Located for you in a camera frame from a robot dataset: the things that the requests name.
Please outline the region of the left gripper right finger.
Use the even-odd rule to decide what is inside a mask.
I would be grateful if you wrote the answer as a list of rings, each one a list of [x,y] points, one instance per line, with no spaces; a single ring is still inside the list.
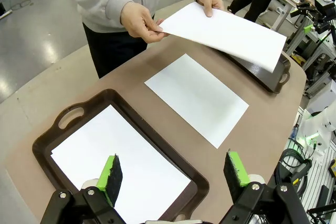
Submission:
[[[223,169],[233,205],[222,223],[250,223],[264,216],[266,223],[309,223],[303,205],[291,183],[274,188],[252,182],[237,152],[228,151]]]

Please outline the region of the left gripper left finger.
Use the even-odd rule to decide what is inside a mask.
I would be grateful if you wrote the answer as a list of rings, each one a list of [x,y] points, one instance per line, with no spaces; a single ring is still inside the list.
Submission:
[[[94,186],[55,191],[41,223],[123,223],[115,210],[122,184],[122,169],[117,155],[109,156]]]

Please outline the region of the person's right hand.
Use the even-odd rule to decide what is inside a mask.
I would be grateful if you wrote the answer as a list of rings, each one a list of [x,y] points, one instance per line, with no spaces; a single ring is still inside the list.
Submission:
[[[141,38],[147,44],[159,42],[168,34],[162,31],[159,24],[153,20],[149,10],[141,4],[128,2],[120,14],[120,23],[133,38]]]

